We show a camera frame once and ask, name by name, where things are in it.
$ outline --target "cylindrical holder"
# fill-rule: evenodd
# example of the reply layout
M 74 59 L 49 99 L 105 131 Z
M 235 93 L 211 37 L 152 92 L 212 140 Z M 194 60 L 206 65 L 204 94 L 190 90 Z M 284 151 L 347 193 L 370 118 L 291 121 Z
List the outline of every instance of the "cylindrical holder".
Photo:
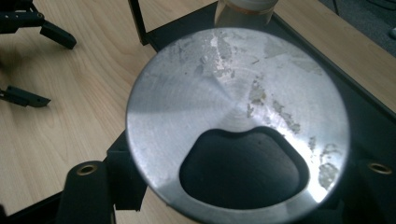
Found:
M 216 27 L 260 30 L 272 17 L 277 0 L 219 0 Z
M 345 170 L 347 112 L 302 50 L 249 29 L 185 36 L 143 69 L 127 107 L 134 162 L 168 205 L 204 223 L 284 223 Z

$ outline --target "wooden table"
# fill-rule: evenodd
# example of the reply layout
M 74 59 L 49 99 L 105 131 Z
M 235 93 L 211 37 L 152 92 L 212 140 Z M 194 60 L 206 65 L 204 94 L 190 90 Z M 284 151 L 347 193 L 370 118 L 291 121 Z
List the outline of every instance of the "wooden table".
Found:
M 213 0 L 141 1 L 149 30 Z M 52 101 L 43 108 L 0 102 L 0 203 L 7 213 L 61 191 L 67 172 L 101 161 L 125 127 L 126 102 L 155 55 L 141 46 L 127 0 L 35 1 L 46 19 L 77 39 L 73 50 L 38 28 L 0 36 L 0 86 Z M 396 59 L 317 0 L 280 0 L 276 13 L 312 45 L 396 111 Z M 119 223 L 189 223 L 148 190 L 142 211 Z

